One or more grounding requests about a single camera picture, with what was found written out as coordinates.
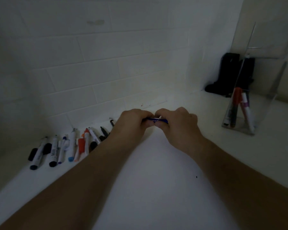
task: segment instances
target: person's right hand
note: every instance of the person's right hand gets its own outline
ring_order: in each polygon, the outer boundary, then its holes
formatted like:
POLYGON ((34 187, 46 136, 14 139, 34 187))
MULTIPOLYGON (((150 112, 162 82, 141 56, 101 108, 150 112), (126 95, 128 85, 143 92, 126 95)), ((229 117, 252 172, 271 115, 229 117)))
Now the person's right hand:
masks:
POLYGON ((185 108, 180 107, 175 111, 160 109, 155 113, 155 117, 160 116, 169 123, 157 121, 155 126, 164 132, 171 145, 187 154, 202 149, 206 139, 197 126, 195 114, 190 114, 185 108))

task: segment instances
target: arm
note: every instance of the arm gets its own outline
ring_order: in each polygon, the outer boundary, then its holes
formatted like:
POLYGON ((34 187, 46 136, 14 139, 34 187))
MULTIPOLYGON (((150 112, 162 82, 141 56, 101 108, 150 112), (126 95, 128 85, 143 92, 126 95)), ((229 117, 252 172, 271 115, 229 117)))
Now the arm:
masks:
POLYGON ((197 116, 182 107, 160 109, 156 122, 169 143, 203 170, 242 229, 288 229, 288 188, 260 174, 204 138, 197 116))
POLYGON ((128 156, 140 142, 154 116, 148 111, 125 111, 109 137, 83 161, 48 186, 1 226, 5 229, 90 229, 98 206, 128 156))

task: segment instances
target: wall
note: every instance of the wall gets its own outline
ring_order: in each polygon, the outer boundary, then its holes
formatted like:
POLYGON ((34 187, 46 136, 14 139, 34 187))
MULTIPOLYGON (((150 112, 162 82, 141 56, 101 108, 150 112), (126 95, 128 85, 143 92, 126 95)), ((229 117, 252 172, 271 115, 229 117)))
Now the wall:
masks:
POLYGON ((0 0, 0 153, 202 89, 242 1, 0 0))
MULTIPOLYGON (((245 54, 254 23, 272 20, 288 21, 288 0, 244 0, 231 52, 245 54)), ((258 59, 254 70, 252 89, 265 94, 272 85, 284 60, 258 59)), ((288 102, 288 65, 283 74, 278 99, 288 102)))

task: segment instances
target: forearm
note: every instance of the forearm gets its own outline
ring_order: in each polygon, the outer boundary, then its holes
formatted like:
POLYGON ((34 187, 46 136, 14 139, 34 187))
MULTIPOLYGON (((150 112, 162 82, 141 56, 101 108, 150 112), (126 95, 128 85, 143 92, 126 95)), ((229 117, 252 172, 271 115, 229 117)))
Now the forearm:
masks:
POLYGON ((0 229, 87 229, 110 182, 132 149, 102 142, 88 157, 39 193, 0 229))
POLYGON ((193 158, 245 229, 288 229, 288 189, 207 139, 193 158))

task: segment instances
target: hand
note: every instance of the hand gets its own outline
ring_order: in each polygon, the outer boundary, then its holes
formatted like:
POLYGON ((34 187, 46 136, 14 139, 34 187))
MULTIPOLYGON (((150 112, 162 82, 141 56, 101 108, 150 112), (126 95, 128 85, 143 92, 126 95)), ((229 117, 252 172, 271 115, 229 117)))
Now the hand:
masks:
POLYGON ((154 117, 154 114, 140 109, 124 111, 108 136, 107 142, 113 141, 126 149, 135 148, 142 139, 146 128, 154 126, 153 121, 142 122, 146 117, 154 117))
POLYGON ((171 145, 187 154, 201 149, 206 139, 197 126, 196 115, 180 107, 175 111, 160 109, 155 113, 155 117, 160 116, 169 123, 157 121, 155 126, 164 132, 171 145))

